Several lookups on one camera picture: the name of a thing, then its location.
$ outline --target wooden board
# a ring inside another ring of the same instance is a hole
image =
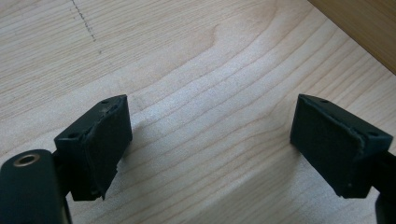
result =
[[[309,2],[396,75],[396,1]]]
[[[134,141],[104,201],[67,197],[77,224],[375,223],[290,125],[302,92],[396,135],[396,77],[305,0],[2,1],[0,71],[0,163],[128,95]]]

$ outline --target clamp jaw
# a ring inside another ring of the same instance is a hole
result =
[[[365,198],[371,186],[380,195],[377,222],[396,223],[396,157],[393,137],[343,108],[300,94],[290,142],[338,196]]]
[[[3,164],[0,223],[71,223],[68,192],[75,201],[104,199],[132,141],[127,96],[99,102],[54,141],[52,154],[29,150]]]

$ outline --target light wood grain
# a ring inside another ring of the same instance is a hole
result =
[[[375,222],[290,125],[303,92],[396,135],[396,77],[307,1],[1,4],[1,163],[128,94],[134,141],[105,201],[68,196],[75,223]]]
[[[309,0],[396,75],[396,1]]]

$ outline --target metal grommet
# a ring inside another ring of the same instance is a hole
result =
[[[23,167],[35,163],[40,159],[38,154],[27,154],[14,161],[14,166]]]

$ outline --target pencil mark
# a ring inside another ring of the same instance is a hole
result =
[[[82,15],[81,11],[79,10],[79,8],[78,8],[78,6],[77,6],[77,4],[76,4],[76,2],[75,2],[75,0],[71,0],[71,1],[72,1],[73,5],[75,6],[75,8],[76,8],[76,10],[77,10],[77,12],[78,12],[78,14],[79,14],[79,16],[80,16],[81,19],[84,21],[85,28],[87,28],[87,31],[88,31],[88,33],[90,34],[90,36],[92,37],[93,42],[95,42],[95,41],[96,41],[96,38],[95,38],[95,36],[93,35],[93,31],[92,31],[91,26],[90,26],[90,25],[88,24],[88,22],[85,20],[84,16]]]

